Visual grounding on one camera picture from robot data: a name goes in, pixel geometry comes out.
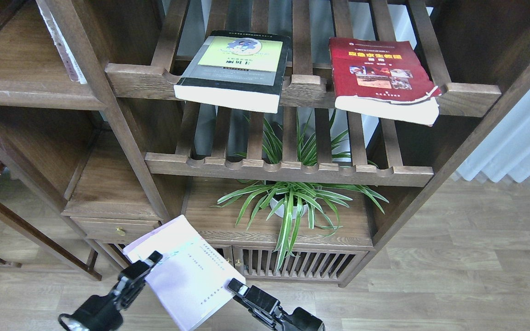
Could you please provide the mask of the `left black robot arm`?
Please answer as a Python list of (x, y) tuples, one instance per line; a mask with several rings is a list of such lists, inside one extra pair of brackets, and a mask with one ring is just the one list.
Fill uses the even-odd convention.
[(120, 311), (131, 306), (145, 286), (145, 277), (162, 259), (154, 251), (134, 262), (118, 275), (118, 281), (105, 296), (90, 296), (73, 314), (60, 314), (59, 324), (66, 331), (115, 331), (123, 323)]

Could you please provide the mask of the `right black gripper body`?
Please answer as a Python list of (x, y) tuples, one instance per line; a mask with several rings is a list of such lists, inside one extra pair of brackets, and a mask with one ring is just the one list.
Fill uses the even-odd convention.
[(273, 331), (325, 331), (324, 322), (297, 307), (292, 314), (284, 311), (280, 301), (256, 286), (242, 285), (242, 306), (265, 327)]

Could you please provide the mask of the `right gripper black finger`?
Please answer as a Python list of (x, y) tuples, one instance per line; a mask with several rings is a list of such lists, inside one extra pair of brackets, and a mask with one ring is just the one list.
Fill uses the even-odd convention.
[(234, 296), (245, 297), (248, 291), (250, 290), (250, 287), (237, 280), (236, 278), (232, 278), (227, 285), (227, 289), (229, 289), (229, 291), (231, 291)]

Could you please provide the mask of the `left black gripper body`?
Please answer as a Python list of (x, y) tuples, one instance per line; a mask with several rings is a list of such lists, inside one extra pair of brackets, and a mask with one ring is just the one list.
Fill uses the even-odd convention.
[(121, 310), (127, 309), (145, 286), (149, 267), (142, 261), (125, 268), (118, 282), (105, 296), (90, 296), (73, 314), (60, 314), (66, 331), (115, 331), (123, 323)]

